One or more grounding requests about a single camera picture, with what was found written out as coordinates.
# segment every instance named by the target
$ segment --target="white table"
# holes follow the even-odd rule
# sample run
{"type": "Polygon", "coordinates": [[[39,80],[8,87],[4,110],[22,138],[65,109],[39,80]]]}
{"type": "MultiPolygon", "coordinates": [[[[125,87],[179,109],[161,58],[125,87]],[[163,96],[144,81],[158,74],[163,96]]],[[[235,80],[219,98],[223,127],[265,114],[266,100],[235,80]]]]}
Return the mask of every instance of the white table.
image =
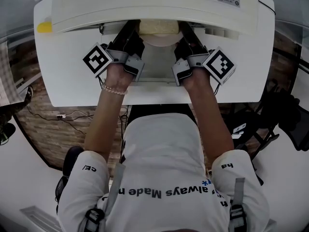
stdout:
{"type": "MultiPolygon", "coordinates": [[[[274,9],[273,0],[260,0],[274,9]]],[[[52,0],[42,0],[34,8],[34,28],[51,20],[52,0]]],[[[237,64],[236,72],[220,87],[217,101],[257,102],[260,100],[272,55],[275,15],[258,4],[258,27],[254,36],[240,35],[239,40],[195,33],[208,49],[220,46],[237,64]]],[[[53,106],[95,106],[100,86],[82,61],[94,43],[109,43],[114,35],[101,36],[98,29],[65,33],[37,33],[35,42],[39,64],[48,96],[53,106]]],[[[215,89],[217,83],[211,79],[215,89]]],[[[183,87],[175,83],[132,83],[123,104],[191,103],[183,87]]]]}

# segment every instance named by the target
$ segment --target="yellow sponge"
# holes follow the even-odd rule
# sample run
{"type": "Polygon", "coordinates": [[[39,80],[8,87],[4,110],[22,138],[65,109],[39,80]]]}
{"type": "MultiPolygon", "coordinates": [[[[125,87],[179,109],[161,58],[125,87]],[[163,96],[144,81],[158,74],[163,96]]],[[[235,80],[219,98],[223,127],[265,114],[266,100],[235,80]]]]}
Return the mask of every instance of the yellow sponge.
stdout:
{"type": "Polygon", "coordinates": [[[51,21],[45,21],[37,26],[38,33],[52,33],[53,27],[51,21]]]}

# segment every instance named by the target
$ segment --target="person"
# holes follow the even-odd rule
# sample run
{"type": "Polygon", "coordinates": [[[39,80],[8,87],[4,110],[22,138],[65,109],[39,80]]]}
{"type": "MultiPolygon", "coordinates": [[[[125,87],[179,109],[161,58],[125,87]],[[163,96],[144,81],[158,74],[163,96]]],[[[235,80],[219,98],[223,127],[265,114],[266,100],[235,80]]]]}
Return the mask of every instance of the person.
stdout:
{"type": "MultiPolygon", "coordinates": [[[[108,66],[106,87],[125,92],[132,80],[121,64],[108,66]]],[[[185,109],[169,109],[167,113],[158,109],[157,114],[151,111],[152,115],[140,109],[141,116],[132,119],[132,113],[137,114],[132,107],[121,157],[125,169],[116,200],[105,217],[104,231],[226,232],[236,178],[245,178],[242,206],[247,231],[264,231],[269,221],[267,200],[248,153],[234,150],[210,76],[206,70],[194,69],[183,86],[198,126],[185,109]],[[205,173],[200,138],[212,164],[211,178],[205,173]]],[[[101,92],[85,138],[86,151],[78,156],[59,201],[63,231],[79,231],[89,209],[106,207],[107,162],[123,99],[120,94],[101,92]]]]}

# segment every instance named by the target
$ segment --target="person's right hand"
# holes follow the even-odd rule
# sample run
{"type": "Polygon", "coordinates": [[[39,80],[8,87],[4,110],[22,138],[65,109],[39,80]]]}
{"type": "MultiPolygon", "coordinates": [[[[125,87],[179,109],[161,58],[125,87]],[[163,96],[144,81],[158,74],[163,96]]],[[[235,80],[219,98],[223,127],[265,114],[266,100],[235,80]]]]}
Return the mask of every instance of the person's right hand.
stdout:
{"type": "Polygon", "coordinates": [[[195,68],[192,75],[183,79],[184,88],[190,92],[211,89],[210,74],[205,68],[195,68]]]}

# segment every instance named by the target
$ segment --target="beaded bracelet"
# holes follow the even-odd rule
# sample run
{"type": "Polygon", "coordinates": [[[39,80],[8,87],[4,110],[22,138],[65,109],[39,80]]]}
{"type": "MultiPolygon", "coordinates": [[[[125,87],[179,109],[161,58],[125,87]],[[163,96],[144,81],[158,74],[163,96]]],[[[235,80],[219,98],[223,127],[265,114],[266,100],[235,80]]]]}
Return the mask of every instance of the beaded bracelet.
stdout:
{"type": "Polygon", "coordinates": [[[115,89],[112,89],[110,87],[107,87],[105,85],[105,83],[102,83],[102,89],[103,90],[106,90],[107,92],[110,92],[110,93],[114,93],[114,94],[118,94],[118,95],[126,95],[127,94],[127,90],[125,92],[120,92],[120,91],[117,91],[115,89]]]}

